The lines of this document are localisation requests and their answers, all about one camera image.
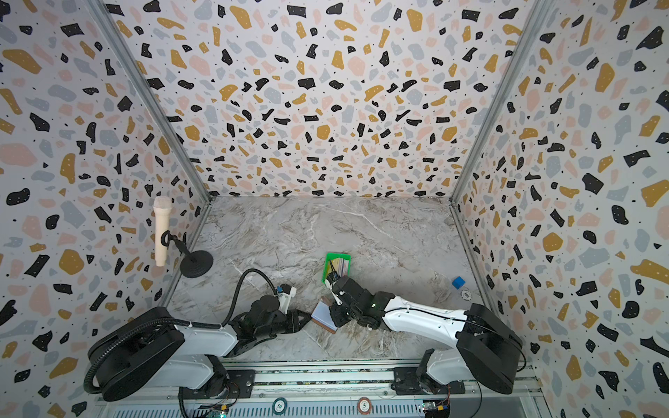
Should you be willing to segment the brown leather card holder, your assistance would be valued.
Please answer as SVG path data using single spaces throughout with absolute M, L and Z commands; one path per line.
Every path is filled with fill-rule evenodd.
M 319 327 L 325 329 L 331 334 L 335 334 L 338 327 L 336 326 L 336 324 L 332 319 L 329 308 L 330 308 L 329 302 L 323 298 L 320 299 L 320 301 L 318 301 L 311 314 L 311 319 Z

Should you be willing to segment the green plastic card tray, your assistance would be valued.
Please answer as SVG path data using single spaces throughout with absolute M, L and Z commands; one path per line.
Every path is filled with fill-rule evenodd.
M 349 254 L 327 253 L 322 274 L 322 282 L 327 284 L 329 280 L 328 277 L 331 273 L 336 273 L 338 277 L 348 276 L 351 260 L 352 257 Z

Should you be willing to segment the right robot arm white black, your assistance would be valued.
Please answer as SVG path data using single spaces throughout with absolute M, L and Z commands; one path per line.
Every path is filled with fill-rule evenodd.
M 523 343 L 486 306 L 439 309 L 388 292 L 371 294 L 354 279 L 330 273 L 324 280 L 336 301 L 329 308 L 336 327 L 356 322 L 367 329 L 417 334 L 449 346 L 428 349 L 413 374 L 395 378 L 397 393 L 440 394 L 455 381 L 474 380 L 510 395 L 519 363 L 526 363 Z

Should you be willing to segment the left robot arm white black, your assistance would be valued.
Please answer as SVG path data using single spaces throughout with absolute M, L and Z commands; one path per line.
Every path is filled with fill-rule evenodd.
M 107 402 L 143 388 L 176 388 L 184 399 L 242 394 L 253 378 L 234 376 L 221 361 L 301 331 L 311 316 L 287 303 L 287 296 L 266 295 L 225 326 L 180 320 L 166 308 L 152 308 L 89 350 L 83 388 Z

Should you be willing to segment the stack of cards in tray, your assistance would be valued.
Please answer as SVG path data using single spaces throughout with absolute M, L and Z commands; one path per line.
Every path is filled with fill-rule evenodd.
M 326 278 L 331 280 L 338 280 L 341 277 L 348 275 L 349 260 L 343 258 L 331 259 L 327 264 L 328 271 Z

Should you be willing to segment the black microphone stand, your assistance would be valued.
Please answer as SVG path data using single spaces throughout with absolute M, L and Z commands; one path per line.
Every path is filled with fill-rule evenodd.
M 174 243 L 179 249 L 182 254 L 179 271 L 186 278 L 198 278 L 207 273 L 214 264 L 212 254 L 205 250 L 189 251 L 187 243 L 170 233 L 170 231 L 163 236 L 163 243 L 168 244 L 168 246 Z

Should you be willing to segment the blue cube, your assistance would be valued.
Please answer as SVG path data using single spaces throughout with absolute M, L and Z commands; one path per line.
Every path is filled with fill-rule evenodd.
M 456 277 L 452 285 L 455 289 L 461 289 L 465 285 L 465 280 L 462 277 Z

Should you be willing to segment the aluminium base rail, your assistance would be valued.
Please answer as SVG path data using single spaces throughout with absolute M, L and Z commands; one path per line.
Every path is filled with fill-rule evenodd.
M 530 367 L 516 378 L 510 395 L 460 378 L 440 395 L 400 395 L 416 360 L 323 362 L 225 362 L 233 377 L 230 393 L 179 402 L 174 388 L 147 388 L 125 400 L 99 399 L 93 417 L 424 417 L 438 403 L 452 417 L 549 417 L 550 410 Z

